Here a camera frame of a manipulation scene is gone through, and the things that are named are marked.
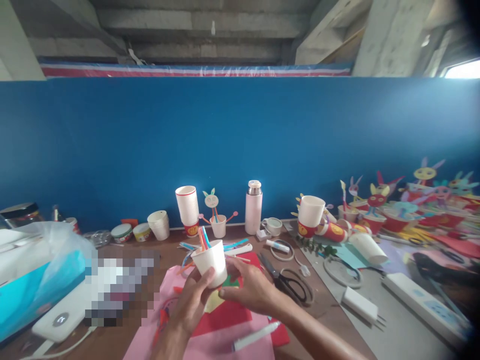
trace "jar lid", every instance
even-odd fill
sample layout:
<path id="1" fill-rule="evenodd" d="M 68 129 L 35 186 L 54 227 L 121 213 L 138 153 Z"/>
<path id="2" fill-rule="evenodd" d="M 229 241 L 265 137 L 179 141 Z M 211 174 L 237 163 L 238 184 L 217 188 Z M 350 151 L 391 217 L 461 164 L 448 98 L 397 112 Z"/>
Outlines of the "jar lid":
<path id="1" fill-rule="evenodd" d="M 121 224 L 118 226 L 115 226 L 112 231 L 110 231 L 110 234 L 114 238 L 122 238 L 125 235 L 127 235 L 129 232 L 132 231 L 132 225 L 130 224 Z"/>
<path id="2" fill-rule="evenodd" d="M 39 206 L 36 202 L 26 202 L 0 210 L 0 215 L 2 215 L 5 219 L 21 218 L 25 215 L 38 211 L 38 209 Z"/>

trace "red stripe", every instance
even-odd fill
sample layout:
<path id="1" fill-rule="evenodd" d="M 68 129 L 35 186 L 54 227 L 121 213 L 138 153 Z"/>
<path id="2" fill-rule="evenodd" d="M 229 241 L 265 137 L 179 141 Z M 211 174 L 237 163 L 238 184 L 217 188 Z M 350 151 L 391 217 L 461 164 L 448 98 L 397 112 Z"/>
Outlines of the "red stripe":
<path id="1" fill-rule="evenodd" d="M 246 72 L 237 73 L 233 70 L 231 73 L 185 73 L 178 71 L 165 72 L 143 72 L 143 71 L 124 71 L 124 70 L 90 70 L 77 68 L 52 68 L 43 67 L 43 74 L 46 77 L 67 77 L 67 78 L 106 78 L 110 75 L 112 78 L 161 78 L 161 77 L 226 77 L 226 78 L 287 78 L 287 77 L 346 77 L 350 76 L 349 71 L 328 72 L 328 71 L 305 71 L 305 72 Z"/>

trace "small jar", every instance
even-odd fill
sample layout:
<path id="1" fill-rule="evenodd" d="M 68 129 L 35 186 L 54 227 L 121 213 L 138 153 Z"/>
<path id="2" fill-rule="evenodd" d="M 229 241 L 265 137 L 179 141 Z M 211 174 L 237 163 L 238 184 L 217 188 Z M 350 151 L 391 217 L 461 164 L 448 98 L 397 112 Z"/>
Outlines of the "small jar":
<path id="1" fill-rule="evenodd" d="M 27 202 L 7 207 L 0 211 L 0 215 L 5 218 L 5 222 L 11 229 L 44 221 L 36 202 Z"/>

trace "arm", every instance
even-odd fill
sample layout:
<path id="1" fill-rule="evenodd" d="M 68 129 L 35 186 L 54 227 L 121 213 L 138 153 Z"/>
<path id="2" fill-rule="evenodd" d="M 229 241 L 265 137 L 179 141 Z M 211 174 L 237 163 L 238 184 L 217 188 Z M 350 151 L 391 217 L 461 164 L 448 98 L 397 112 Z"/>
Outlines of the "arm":
<path id="1" fill-rule="evenodd" d="M 222 299 L 243 304 L 249 310 L 272 316 L 287 326 L 314 359 L 350 360 L 364 357 L 280 292 L 255 266 L 228 258 L 232 278 L 242 276 L 243 288 L 223 288 Z"/>

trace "marker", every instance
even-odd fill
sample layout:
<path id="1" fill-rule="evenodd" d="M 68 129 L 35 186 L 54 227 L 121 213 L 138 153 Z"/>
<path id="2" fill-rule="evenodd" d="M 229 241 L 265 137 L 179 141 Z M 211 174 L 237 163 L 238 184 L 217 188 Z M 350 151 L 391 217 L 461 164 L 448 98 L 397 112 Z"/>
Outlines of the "marker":
<path id="1" fill-rule="evenodd" d="M 263 338 L 265 335 L 273 333 L 275 330 L 277 330 L 280 324 L 281 324 L 280 321 L 272 322 L 271 324 L 268 324 L 267 326 L 265 326 L 263 329 L 260 329 L 254 333 L 251 333 L 250 335 L 242 337 L 241 339 L 238 339 L 231 346 L 231 350 L 233 352 L 237 352 L 243 349 L 244 347 L 250 344 L 253 344 L 254 342 Z"/>

